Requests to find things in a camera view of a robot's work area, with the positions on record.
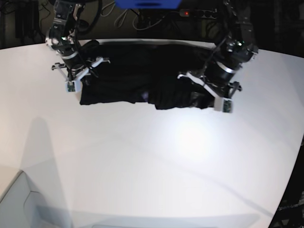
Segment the cable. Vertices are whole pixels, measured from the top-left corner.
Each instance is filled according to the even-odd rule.
[[[175,31],[179,33],[180,37],[181,37],[182,39],[187,39],[187,38],[184,36],[183,32],[181,31],[180,27],[175,23],[175,21],[174,21],[174,20],[170,20],[170,22],[171,22],[171,24],[173,25],[172,28],[175,29]]]
[[[85,34],[88,34],[89,32],[92,31],[92,29],[94,28],[94,26],[96,25],[96,23],[98,22],[99,20],[99,17],[100,17],[100,14],[101,14],[101,11],[103,9],[103,1],[102,0],[98,0],[98,8],[97,8],[97,13],[94,17],[94,20],[93,22],[90,24],[90,26],[84,30],[84,31],[79,31],[78,33],[80,35],[85,35]]]
[[[217,21],[212,21],[212,22],[210,22],[210,23],[208,23],[208,24],[206,25],[206,38],[209,38],[209,39],[210,39],[209,33],[211,32],[211,30],[212,30],[214,27],[216,27],[217,24],[218,24]]]
[[[43,10],[43,6],[47,6],[48,5],[48,0],[46,1],[46,3],[41,3],[41,6],[42,8],[41,9],[38,9],[39,11],[42,11]]]
[[[76,51],[78,52],[78,56],[79,56],[81,62],[83,63],[83,65],[84,65],[86,68],[88,68],[89,72],[90,72],[92,75],[94,75],[95,77],[98,77],[98,74],[95,72],[95,70],[94,70],[91,66],[89,66],[89,65],[87,64],[87,62],[85,62],[85,60],[82,58],[81,53],[80,53],[79,48],[78,48],[78,39],[77,39],[77,35],[78,35],[78,27],[79,27],[79,18],[80,18],[80,15],[77,16],[77,21],[76,21],[75,29],[74,29],[74,32],[75,32],[75,33],[74,33],[74,44],[75,44],[75,49],[76,49]]]
[[[130,9],[133,13],[135,13],[138,17],[139,17],[139,14],[138,13],[136,13],[136,11],[135,10],[133,10],[133,9]]]
[[[19,1],[18,2],[12,2],[12,1],[9,1],[9,0],[5,0],[5,3],[3,5],[1,5],[1,7],[0,7],[0,12],[3,13],[4,15],[11,14],[11,13],[15,12],[16,9],[7,12],[7,7],[9,5],[16,6],[16,4],[19,4],[19,3],[20,3]]]
[[[157,22],[154,23],[153,25],[150,25],[150,26],[148,26],[148,27],[146,27],[146,28],[137,28],[137,27],[135,26],[134,23],[135,23],[136,19],[139,18],[139,16],[136,16],[136,17],[134,18],[134,20],[133,20],[133,28],[136,29],[137,31],[144,31],[144,30],[150,29],[150,28],[152,28],[152,27],[158,25],[159,23],[161,23],[162,20],[163,20],[166,16],[168,16],[170,13],[179,13],[179,12],[177,12],[177,11],[170,11],[170,12],[167,13],[165,16],[163,16],[162,19],[160,19],[159,21],[157,21]]]
[[[48,18],[50,15],[51,15],[51,11],[49,11],[47,8],[46,8],[46,5],[47,4],[41,4],[42,8],[45,9],[47,12],[48,12],[48,15],[45,16],[44,18],[40,19],[40,22],[39,22],[39,29],[40,29],[40,32],[42,31],[42,21],[45,20],[46,18]]]
[[[97,0],[60,0],[61,2],[71,3],[71,4],[86,4],[90,2],[94,2]]]
[[[222,41],[212,50],[211,54],[209,55],[209,57],[207,58],[207,60],[204,63],[204,66],[203,66],[202,71],[201,71],[201,75],[204,75],[208,62],[212,59],[214,53],[217,52],[218,48],[223,45],[223,43],[226,41],[226,39],[227,39],[227,35],[224,36]]]
[[[110,7],[111,5],[112,5],[112,7],[111,7],[110,11],[109,11],[107,14],[103,14],[103,11],[104,11],[106,8]],[[101,17],[107,17],[107,16],[109,16],[109,15],[113,12],[115,6],[116,6],[116,2],[115,2],[115,1],[112,1],[111,3],[105,5],[105,6],[102,8],[102,10],[101,10],[100,16],[101,16]],[[125,10],[117,17],[117,19],[114,21],[114,26],[115,26],[116,28],[121,28],[121,26],[124,24],[124,21],[125,21],[127,15],[128,15],[128,12],[129,12],[129,9],[125,9]]]

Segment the white table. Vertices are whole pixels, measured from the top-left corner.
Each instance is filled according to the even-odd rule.
[[[24,170],[58,225],[268,227],[304,133],[304,59],[260,51],[233,114],[80,106],[55,62],[45,45],[0,51],[0,164]]]

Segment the black cable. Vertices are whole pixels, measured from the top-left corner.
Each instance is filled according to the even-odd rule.
[[[212,59],[214,53],[217,52],[218,48],[223,45],[223,43],[226,41],[226,39],[227,39],[227,35],[225,35],[224,38],[222,39],[222,41],[212,50],[212,52],[210,53],[209,57],[207,58],[207,60],[204,63],[203,69],[201,71],[202,75],[205,73],[207,65],[210,62],[210,60]]]
[[[48,5],[48,0],[47,0],[46,3],[41,3],[42,8],[41,8],[41,9],[38,9],[38,10],[39,10],[39,11],[42,11],[42,10],[43,10],[43,6],[47,6],[47,5]]]
[[[81,53],[80,53],[80,48],[78,47],[78,39],[77,39],[77,35],[78,35],[78,27],[79,27],[79,18],[80,18],[80,14],[78,14],[77,16],[77,20],[76,20],[76,24],[75,24],[75,29],[74,29],[74,44],[75,44],[75,49],[78,52],[78,56],[81,60],[81,62],[83,63],[83,65],[88,68],[89,72],[94,75],[95,77],[98,77],[98,74],[95,72],[95,70],[89,66],[87,64],[87,62],[85,62],[85,60],[82,58]]]
[[[147,21],[147,19],[146,18],[144,18],[144,20],[141,20],[141,15],[139,14],[137,17],[135,17],[134,18],[134,20],[133,20],[133,27],[137,30],[137,31],[144,31],[144,30],[147,30],[147,29],[150,29],[150,28],[153,28],[154,26],[157,26],[157,25],[159,25],[161,22],[164,22],[164,20],[165,20],[165,18],[169,15],[169,14],[171,14],[171,13],[180,13],[179,11],[170,11],[170,12],[168,12],[167,14],[165,14],[160,20],[158,20],[157,22],[155,22],[154,24],[152,24],[152,25],[149,25],[149,26],[147,26],[147,27],[145,27],[145,28],[137,28],[136,26],[135,26],[135,20],[136,20],[136,18],[138,19],[138,24],[139,24],[139,21],[144,21],[144,22],[146,22]]]
[[[42,19],[40,19],[40,22],[39,22],[39,30],[40,30],[40,32],[39,32],[39,34],[41,33],[44,37],[45,37],[45,35],[42,33],[42,21],[43,20],[45,20],[46,18],[48,18],[50,15],[51,15],[51,11],[49,11],[47,8],[46,8],[46,5],[47,4],[41,4],[41,6],[42,6],[42,8],[44,8],[47,12],[48,12],[48,15],[47,16],[45,16],[44,18],[42,18]]]
[[[71,4],[86,4],[90,2],[94,2],[97,0],[60,0],[61,2],[71,3]]]
[[[94,20],[93,22],[90,24],[90,26],[84,30],[84,31],[79,31],[78,33],[80,35],[85,35],[85,34],[88,34],[89,32],[92,31],[92,29],[94,28],[94,26],[96,25],[96,23],[98,22],[99,18],[100,18],[100,14],[102,12],[102,9],[103,9],[103,1],[102,0],[98,0],[98,8],[97,8],[97,13],[94,17]]]
[[[27,4],[26,1],[22,1],[22,0],[21,0],[21,1],[16,1],[16,2],[12,2],[12,1],[10,1],[10,0],[4,0],[4,1],[5,1],[5,3],[4,3],[3,5],[0,6],[0,12],[3,13],[4,15],[8,15],[8,14],[11,14],[11,13],[13,13],[13,12],[16,11],[16,9],[14,9],[14,10],[12,10],[12,11],[7,12],[7,9],[6,9],[6,8],[7,8],[9,5],[14,5],[14,6],[16,7],[16,5],[19,6],[20,3]]]
[[[208,24],[206,25],[206,38],[211,39],[211,38],[209,37],[209,33],[211,32],[211,30],[212,30],[214,27],[216,27],[216,25],[217,25],[217,21],[210,22],[210,23],[208,23]]]
[[[180,27],[175,23],[175,21],[171,19],[170,22],[171,22],[171,24],[173,25],[173,28],[179,33],[180,37],[181,37],[182,39],[187,39],[187,38],[184,36],[184,34],[183,34],[182,30],[180,29]]]
[[[133,9],[130,9],[133,13],[135,13],[138,17],[139,17],[139,14],[138,13],[136,13],[136,11],[135,10],[133,10]]]
[[[36,44],[35,37],[30,37],[34,44]]]

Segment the black garment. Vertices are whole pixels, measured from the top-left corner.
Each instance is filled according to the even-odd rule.
[[[157,109],[206,108],[213,97],[180,72],[201,69],[202,48],[183,45],[102,45],[87,53],[109,57],[96,68],[99,77],[84,83],[81,105],[148,102]]]

